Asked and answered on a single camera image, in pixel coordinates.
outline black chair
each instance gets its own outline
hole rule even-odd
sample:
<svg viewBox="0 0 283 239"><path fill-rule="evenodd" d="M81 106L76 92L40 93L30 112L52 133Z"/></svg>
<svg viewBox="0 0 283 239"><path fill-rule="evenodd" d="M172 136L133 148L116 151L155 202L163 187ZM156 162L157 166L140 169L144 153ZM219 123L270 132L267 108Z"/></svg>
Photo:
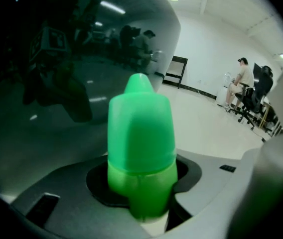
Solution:
<svg viewBox="0 0 283 239"><path fill-rule="evenodd" d="M240 83L243 86L242 93L237 93L236 97L243 103L242 111L230 109L228 112L234 112L235 114L241 114L242 116L238 119L238 122L241 122L243 117L248 120L248 124L252 125L251 130L255 128L255 125L249 118L249 112L253 112L254 114L258 114L262 110L261 101L263 97L265 97L270 91L273 80L272 77L264 72L260 78L259 82L255 85L255 89L249 88L247 84Z"/></svg>

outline black baseboard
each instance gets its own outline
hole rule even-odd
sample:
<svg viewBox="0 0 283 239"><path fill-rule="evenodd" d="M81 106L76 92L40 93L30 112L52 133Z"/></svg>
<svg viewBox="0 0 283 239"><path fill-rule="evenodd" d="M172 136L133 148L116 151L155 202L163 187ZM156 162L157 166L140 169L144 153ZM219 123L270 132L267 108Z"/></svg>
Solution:
<svg viewBox="0 0 283 239"><path fill-rule="evenodd" d="M162 83L167 84L167 85L171 85L171 86L178 87L178 83L176 83L176 82L171 82L171 81L163 80ZM193 87L189 87L189 86L186 86L186 85L183 85L183 84L180 84L180 87L181 87L182 89L190 90L190 91L199 93L199 94L201 94L201 95L204 95L204 96L209 97L209 98L212 98L212 99L217 99L217 96L214 96L214 95L212 95L212 94L210 94L210 93L204 92L204 91L199 90L199 89L195 89L195 88L193 88Z"/></svg>

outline floor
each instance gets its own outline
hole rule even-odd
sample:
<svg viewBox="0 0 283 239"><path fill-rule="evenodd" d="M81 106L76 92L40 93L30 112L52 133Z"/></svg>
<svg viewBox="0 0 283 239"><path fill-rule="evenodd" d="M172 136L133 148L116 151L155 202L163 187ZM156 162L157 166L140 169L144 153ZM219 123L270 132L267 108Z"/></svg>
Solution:
<svg viewBox="0 0 283 239"><path fill-rule="evenodd" d="M253 131L239 115L227 113L212 98L162 84L158 93L171 103L176 147L215 157L241 159L252 148L261 147L270 136L257 126Z"/></svg>

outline beige shirt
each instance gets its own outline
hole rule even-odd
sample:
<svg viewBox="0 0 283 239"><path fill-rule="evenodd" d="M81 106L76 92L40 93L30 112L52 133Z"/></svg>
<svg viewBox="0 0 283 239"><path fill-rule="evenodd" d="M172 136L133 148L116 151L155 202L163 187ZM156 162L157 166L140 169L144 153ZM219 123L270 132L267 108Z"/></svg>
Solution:
<svg viewBox="0 0 283 239"><path fill-rule="evenodd" d="M134 39L133 46L147 53L148 52L148 40L149 38L147 36L145 36L144 34L140 34Z"/></svg>
<svg viewBox="0 0 283 239"><path fill-rule="evenodd" d="M240 66L240 72L241 75L241 83L248 84L250 87L253 87L253 74L251 72L251 69L247 65Z"/></svg>

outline green plastic bottle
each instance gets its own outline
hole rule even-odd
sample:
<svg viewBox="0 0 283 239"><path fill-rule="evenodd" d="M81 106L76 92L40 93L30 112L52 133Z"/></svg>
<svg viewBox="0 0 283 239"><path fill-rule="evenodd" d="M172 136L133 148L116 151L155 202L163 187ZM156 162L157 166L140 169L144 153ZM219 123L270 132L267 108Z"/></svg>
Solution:
<svg viewBox="0 0 283 239"><path fill-rule="evenodd" d="M108 120L108 184L126 196L131 214L145 222L161 217L177 182L170 103L144 74L130 77L111 99Z"/></svg>

